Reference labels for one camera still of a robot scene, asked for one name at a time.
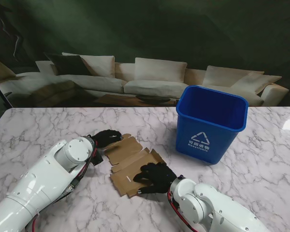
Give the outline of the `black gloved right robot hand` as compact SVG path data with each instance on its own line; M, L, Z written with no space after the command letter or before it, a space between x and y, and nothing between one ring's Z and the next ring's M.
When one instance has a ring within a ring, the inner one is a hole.
M150 162L141 166L140 171L133 181L146 186L138 189L137 194L167 193L177 178L165 162L157 164Z

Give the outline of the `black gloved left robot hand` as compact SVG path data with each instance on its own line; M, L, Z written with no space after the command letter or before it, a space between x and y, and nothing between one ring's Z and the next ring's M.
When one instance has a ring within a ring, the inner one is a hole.
M96 142L97 148L102 149L112 143L121 141L122 134L116 130L104 130L93 136L89 135L89 137Z

